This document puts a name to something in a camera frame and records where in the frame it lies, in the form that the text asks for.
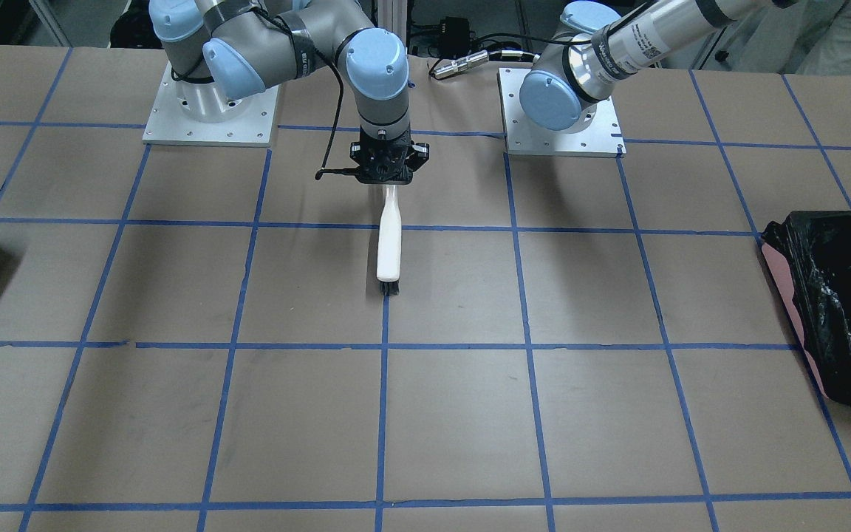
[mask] cable connector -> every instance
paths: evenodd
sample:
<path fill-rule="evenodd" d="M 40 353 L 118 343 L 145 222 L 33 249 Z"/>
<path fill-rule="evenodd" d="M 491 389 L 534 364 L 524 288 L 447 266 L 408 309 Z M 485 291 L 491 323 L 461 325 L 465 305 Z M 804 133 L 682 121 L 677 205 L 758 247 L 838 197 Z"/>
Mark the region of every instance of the cable connector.
<path fill-rule="evenodd" d="M 452 63 L 437 68 L 432 77 L 436 78 L 436 80 L 445 80 L 446 78 L 451 78 L 452 75 L 462 74 L 462 72 L 479 67 L 479 65 L 486 64 L 488 61 L 488 51 L 482 50 L 470 56 L 457 58 L 456 60 L 453 60 Z"/>

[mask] beige pants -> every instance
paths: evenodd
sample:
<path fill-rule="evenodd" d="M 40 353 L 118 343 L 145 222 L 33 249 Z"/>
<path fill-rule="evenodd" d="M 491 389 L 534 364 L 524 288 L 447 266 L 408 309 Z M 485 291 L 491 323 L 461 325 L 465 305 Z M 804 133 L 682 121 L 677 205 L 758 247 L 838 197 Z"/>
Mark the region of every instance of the beige pants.
<path fill-rule="evenodd" d="M 743 24 L 756 25 L 733 70 L 851 75 L 851 0 L 800 0 L 768 7 Z"/>

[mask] black plastic bag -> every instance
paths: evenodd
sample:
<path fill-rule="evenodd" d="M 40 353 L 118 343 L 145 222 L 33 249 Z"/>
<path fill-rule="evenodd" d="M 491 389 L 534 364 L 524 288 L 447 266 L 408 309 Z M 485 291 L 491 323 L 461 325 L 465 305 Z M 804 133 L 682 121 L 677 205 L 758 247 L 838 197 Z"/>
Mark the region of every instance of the black plastic bag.
<path fill-rule="evenodd" d="M 793 212 L 761 236 L 823 394 L 851 406 L 851 212 Z"/>

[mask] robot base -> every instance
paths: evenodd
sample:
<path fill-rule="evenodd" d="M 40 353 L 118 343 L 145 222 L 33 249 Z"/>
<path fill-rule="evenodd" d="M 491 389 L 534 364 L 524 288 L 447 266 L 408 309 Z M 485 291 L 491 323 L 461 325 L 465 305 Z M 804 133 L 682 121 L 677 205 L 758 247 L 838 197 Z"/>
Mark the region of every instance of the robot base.
<path fill-rule="evenodd" d="M 173 81 L 169 72 L 166 64 L 146 119 L 145 144 L 270 147 L 278 87 L 231 101 L 220 97 L 215 84 L 194 86 Z"/>
<path fill-rule="evenodd" d="M 622 141 L 622 131 L 619 130 L 619 120 L 611 98 L 597 104 L 589 118 L 591 124 L 579 132 L 553 132 L 527 118 L 518 94 L 524 76 L 529 72 L 530 68 L 500 68 L 497 72 L 508 154 L 577 157 L 615 157 L 626 154 L 626 143 Z"/>

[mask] label on robot arm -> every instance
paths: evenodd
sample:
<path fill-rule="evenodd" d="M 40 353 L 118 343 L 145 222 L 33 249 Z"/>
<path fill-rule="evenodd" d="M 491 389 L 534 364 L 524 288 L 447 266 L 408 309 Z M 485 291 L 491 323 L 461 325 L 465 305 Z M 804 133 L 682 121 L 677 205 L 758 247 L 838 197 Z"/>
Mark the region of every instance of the label on robot arm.
<path fill-rule="evenodd" d="M 642 70 L 671 51 L 655 29 L 655 21 L 652 20 L 651 13 L 629 24 L 621 33 L 622 43 L 629 52 L 628 56 L 621 61 L 621 65 L 627 69 Z"/>

